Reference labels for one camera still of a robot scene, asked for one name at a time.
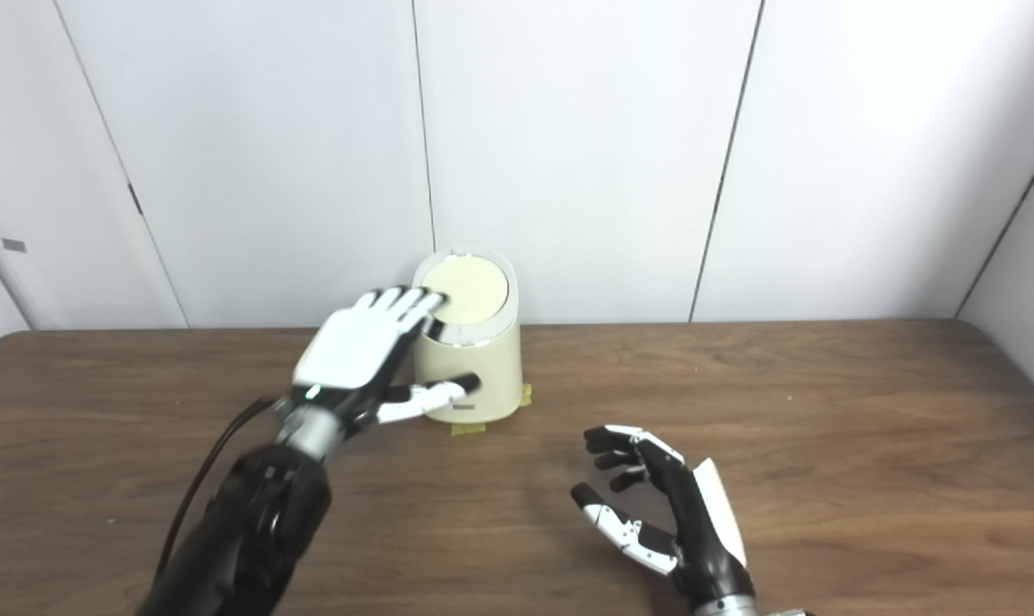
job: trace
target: cylindrical container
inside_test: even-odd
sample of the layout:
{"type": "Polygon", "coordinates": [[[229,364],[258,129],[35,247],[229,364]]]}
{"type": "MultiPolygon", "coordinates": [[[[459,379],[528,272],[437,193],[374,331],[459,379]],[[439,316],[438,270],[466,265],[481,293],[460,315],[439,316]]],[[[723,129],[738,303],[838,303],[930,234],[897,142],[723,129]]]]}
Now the cylindrical container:
{"type": "Polygon", "coordinates": [[[512,415],[524,391],[517,277],[489,250],[434,252],[414,274],[414,285],[446,294],[434,315],[444,328],[423,332],[414,346],[418,382],[478,374],[482,387],[467,398],[432,410],[449,424],[484,424],[512,415]]]}

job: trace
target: humanoid robot hand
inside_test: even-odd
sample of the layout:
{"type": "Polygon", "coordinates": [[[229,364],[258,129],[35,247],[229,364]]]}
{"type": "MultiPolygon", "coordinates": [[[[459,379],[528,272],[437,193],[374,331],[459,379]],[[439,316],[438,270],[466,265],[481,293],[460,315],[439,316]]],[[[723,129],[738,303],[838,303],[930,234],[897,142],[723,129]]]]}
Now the humanoid robot hand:
{"type": "Polygon", "coordinates": [[[323,406],[344,425],[345,437],[375,424],[419,417],[473,393],[475,374],[392,387],[395,370],[446,297],[424,288],[373,290],[334,312],[320,328],[293,374],[294,406],[323,406]]]}
{"type": "MultiPolygon", "coordinates": [[[[649,483],[668,496],[676,534],[632,519],[578,484],[571,496],[588,521],[627,557],[672,577],[695,616],[756,616],[743,542],[713,460],[690,469],[661,438],[629,425],[586,430],[584,439],[588,453],[600,454],[597,468],[626,467],[611,480],[611,491],[649,483]]],[[[807,615],[800,609],[779,614],[807,615]]]]}

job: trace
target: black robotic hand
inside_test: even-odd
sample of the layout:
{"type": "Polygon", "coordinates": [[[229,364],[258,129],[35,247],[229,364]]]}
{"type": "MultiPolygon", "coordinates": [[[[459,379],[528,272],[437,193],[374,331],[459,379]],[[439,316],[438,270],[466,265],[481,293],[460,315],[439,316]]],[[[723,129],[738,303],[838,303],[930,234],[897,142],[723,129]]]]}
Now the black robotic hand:
{"type": "MultiPolygon", "coordinates": [[[[604,502],[588,484],[578,484],[571,495],[597,529],[627,557],[672,577],[696,616],[756,616],[744,546],[713,460],[692,470],[661,438],[633,426],[603,425],[586,430],[584,438],[588,452],[601,454],[597,468],[626,466],[611,480],[611,491],[648,481],[668,496],[676,521],[673,535],[632,519],[604,502]]],[[[794,609],[780,614],[807,613],[794,609]]]]}
{"type": "Polygon", "coordinates": [[[270,407],[240,413],[213,445],[178,507],[156,583],[141,616],[267,616],[287,588],[332,494],[325,463],[344,438],[458,400],[479,387],[475,374],[392,387],[392,378],[445,296],[393,287],[364,294],[334,312],[295,367],[293,391],[277,404],[283,419],[273,444],[232,465],[199,524],[172,553],[185,509],[216,454],[240,425],[270,407]]]}

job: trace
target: wooden table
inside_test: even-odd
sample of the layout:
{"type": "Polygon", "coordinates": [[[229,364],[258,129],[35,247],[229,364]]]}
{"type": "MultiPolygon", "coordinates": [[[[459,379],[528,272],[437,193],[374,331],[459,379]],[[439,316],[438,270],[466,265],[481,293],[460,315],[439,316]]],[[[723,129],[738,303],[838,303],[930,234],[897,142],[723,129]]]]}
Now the wooden table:
{"type": "MultiPolygon", "coordinates": [[[[308,340],[0,340],[0,615],[132,613],[208,445],[308,340]]],[[[486,433],[419,420],[338,452],[279,614],[685,615],[569,499],[606,484],[581,431],[626,424],[719,460],[763,608],[1034,615],[1034,390],[970,326],[529,327],[524,366],[533,405],[486,433]]],[[[273,435],[254,424],[212,484],[273,435]]],[[[615,502],[670,527],[649,487],[615,502]]]]}

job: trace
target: round lid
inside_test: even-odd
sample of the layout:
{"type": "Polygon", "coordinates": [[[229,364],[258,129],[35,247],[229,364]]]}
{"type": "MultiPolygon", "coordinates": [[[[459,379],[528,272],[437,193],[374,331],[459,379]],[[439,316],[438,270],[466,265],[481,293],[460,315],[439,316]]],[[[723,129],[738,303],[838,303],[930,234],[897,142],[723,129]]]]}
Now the round lid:
{"type": "Polygon", "coordinates": [[[509,280],[501,268],[477,254],[452,254],[432,266],[422,280],[423,287],[449,296],[434,312],[453,326],[481,324],[496,315],[509,297],[509,280]]]}
{"type": "Polygon", "coordinates": [[[434,315],[445,327],[423,332],[450,346],[481,346],[517,322],[517,274],[505,256],[468,246],[437,250],[414,273],[414,285],[449,296],[434,315]]]}

